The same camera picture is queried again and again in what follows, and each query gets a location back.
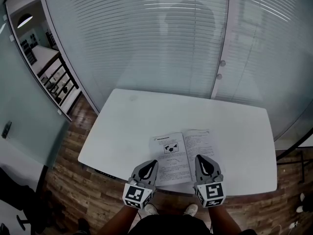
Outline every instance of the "glass panel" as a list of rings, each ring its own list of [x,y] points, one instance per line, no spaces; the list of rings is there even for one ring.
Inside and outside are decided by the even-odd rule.
[[[0,7],[0,131],[12,121],[7,141],[36,161],[54,162],[69,122],[40,88],[16,43]]]
[[[313,99],[313,0],[237,0],[216,99],[266,108],[280,137]]]
[[[114,88],[209,98],[228,0],[46,0],[88,95]]]
[[[313,102],[297,121],[275,142],[276,150],[287,150],[303,138],[313,128]]]

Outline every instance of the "wooden floor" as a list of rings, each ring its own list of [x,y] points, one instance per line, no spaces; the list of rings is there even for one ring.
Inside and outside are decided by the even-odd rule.
[[[74,232],[77,229],[78,218],[84,217],[90,223],[91,233],[95,234],[123,206],[121,197],[125,182],[103,176],[77,161],[79,152],[97,118],[84,96],[79,98],[70,116],[73,122],[54,167],[49,170],[45,178],[44,190],[52,191],[53,196],[65,205],[64,223],[70,231]],[[309,158],[311,153],[308,150],[304,151],[305,159]],[[294,152],[284,161],[291,160],[299,160],[298,152]],[[281,165],[278,167],[277,191],[229,197],[224,205],[242,229],[252,228],[259,235],[278,234],[279,227],[270,233],[271,229],[277,225],[281,225],[282,234],[287,235],[288,226],[296,220],[300,224],[292,230],[291,235],[313,234],[308,231],[313,223],[313,215],[295,212],[300,204],[300,193],[309,193],[313,189],[311,165],[306,168],[305,174],[305,183],[299,184],[300,165]],[[152,203],[160,213],[182,214],[190,203],[198,203],[198,200],[192,195],[157,191]],[[210,217],[205,209],[199,209],[196,217],[210,226]],[[59,233],[52,228],[47,228],[45,234]]]

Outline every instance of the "window blinds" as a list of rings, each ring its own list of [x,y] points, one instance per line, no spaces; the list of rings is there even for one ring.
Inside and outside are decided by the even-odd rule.
[[[207,97],[228,0],[46,0],[61,44],[101,110],[114,88]]]
[[[266,108],[278,138],[313,99],[313,0],[237,0],[216,99]]]

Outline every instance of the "sneaker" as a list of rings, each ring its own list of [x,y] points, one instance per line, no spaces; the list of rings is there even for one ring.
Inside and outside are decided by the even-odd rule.
[[[193,217],[194,215],[196,215],[197,211],[198,211],[198,205],[191,204],[185,210],[184,215],[190,215]]]
[[[157,209],[153,204],[147,204],[145,206],[145,212],[147,215],[158,215]]]
[[[299,206],[296,210],[297,213],[303,212],[303,206]]]
[[[300,200],[301,200],[301,202],[303,202],[304,198],[305,198],[305,195],[302,193],[302,194],[300,195]]]
[[[89,226],[89,223],[87,222],[87,220],[85,220],[84,218],[78,219],[78,230],[79,231],[84,231],[85,234],[90,235],[89,228],[90,228],[90,226]]]

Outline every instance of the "open book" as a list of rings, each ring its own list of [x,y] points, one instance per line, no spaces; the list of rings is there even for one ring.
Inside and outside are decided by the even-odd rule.
[[[210,157],[223,170],[209,130],[187,130],[150,138],[149,149],[152,159],[158,160],[155,186],[195,182],[195,157],[198,154]]]

